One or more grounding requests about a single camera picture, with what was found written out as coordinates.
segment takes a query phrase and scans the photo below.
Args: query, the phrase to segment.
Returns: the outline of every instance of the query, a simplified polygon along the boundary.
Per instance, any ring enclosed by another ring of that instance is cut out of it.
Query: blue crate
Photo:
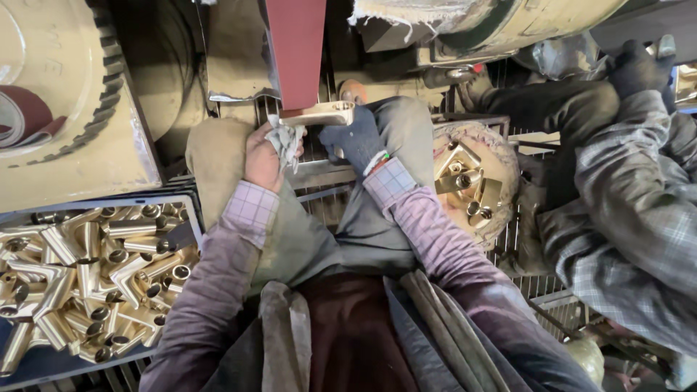
[[[16,219],[21,219],[34,212],[59,211],[70,209],[93,209],[97,207],[118,207],[118,206],[134,206],[145,204],[163,204],[182,202],[186,205],[186,209],[191,212],[197,212],[198,206],[189,195],[169,195],[169,196],[143,196],[133,197],[133,194],[126,198],[116,199],[99,199],[88,200],[83,202],[70,202],[63,204],[55,204],[53,206],[42,206],[35,209],[27,209],[22,211],[14,211],[10,213],[0,214],[0,225],[2,223],[12,222]],[[197,213],[189,213],[189,222],[193,226],[194,236],[197,243],[201,243],[201,226],[197,219]],[[12,331],[12,325],[6,320],[0,320],[0,342],[5,342]],[[12,391],[26,386],[35,385],[43,382],[49,382],[56,379],[63,379],[82,373],[94,372],[122,363],[135,361],[136,359],[151,356],[155,353],[154,347],[138,346],[127,353],[126,356],[120,359],[112,359],[111,361],[94,364],[80,359],[78,356],[71,356],[68,349],[63,349],[57,352],[52,347],[34,347],[30,349],[20,361],[20,366],[17,371],[9,376],[0,378],[0,392]]]

